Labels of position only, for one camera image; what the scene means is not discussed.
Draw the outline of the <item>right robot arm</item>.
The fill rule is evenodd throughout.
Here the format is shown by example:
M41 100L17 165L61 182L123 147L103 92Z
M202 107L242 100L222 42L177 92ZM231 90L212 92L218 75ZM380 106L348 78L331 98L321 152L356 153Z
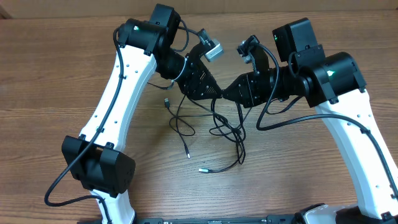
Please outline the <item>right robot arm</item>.
M376 124L366 81L354 58L326 56L313 27L303 18L274 29L274 55L254 35L237 51L253 70L240 75L223 96L246 108L273 100L305 98L331 133L352 178L357 202L312 205L292 223L396 223L397 166Z

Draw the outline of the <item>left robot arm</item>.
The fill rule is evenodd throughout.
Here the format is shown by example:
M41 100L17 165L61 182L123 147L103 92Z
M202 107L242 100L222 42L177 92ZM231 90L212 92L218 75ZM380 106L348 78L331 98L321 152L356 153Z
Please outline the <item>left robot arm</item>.
M96 199L102 223L133 223L128 188L135 162L125 155L127 132L139 98L155 73L177 84L193 100L221 95L203 64L223 53L205 30L186 55L172 49L182 23L170 6L156 5L147 21L129 19L114 32L116 58L104 93L78 137L65 137L62 153L74 179Z

